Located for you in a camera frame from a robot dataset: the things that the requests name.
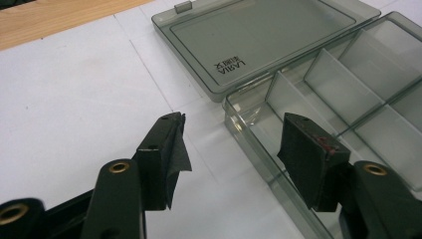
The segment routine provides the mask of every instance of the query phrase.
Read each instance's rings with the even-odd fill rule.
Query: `gray plastic box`
[[[152,18],[306,238],[341,238],[283,164],[283,115],[306,116],[396,170],[422,199],[422,29],[348,0],[195,1]]]

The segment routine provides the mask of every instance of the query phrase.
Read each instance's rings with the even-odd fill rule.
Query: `brass insert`
[[[380,167],[376,164],[367,163],[363,166],[363,169],[365,169],[365,171],[372,173],[374,175],[377,175],[377,176],[387,175],[387,171],[384,168],[382,168],[382,167]]]
[[[113,164],[108,170],[112,173],[121,173],[129,169],[127,162],[117,162]]]
[[[29,207],[23,203],[11,205],[0,211],[0,226],[12,223],[23,217],[29,210]]]

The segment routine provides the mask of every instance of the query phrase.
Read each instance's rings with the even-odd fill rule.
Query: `lid latch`
[[[186,2],[179,3],[177,5],[174,5],[174,10],[176,10],[177,14],[189,11],[191,9],[192,9],[191,1],[186,1]]]

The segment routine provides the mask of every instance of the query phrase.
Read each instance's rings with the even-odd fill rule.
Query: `transparent box lid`
[[[214,102],[380,12],[359,1],[185,2],[155,28]]]

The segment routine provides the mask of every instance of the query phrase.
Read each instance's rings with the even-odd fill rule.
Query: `white table surface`
[[[193,172],[172,210],[147,212],[148,238],[303,238],[212,103],[154,32],[154,2],[0,52],[0,203],[47,208],[92,189],[108,161],[131,158],[155,121],[187,116]],[[422,25],[421,0],[365,0]]]

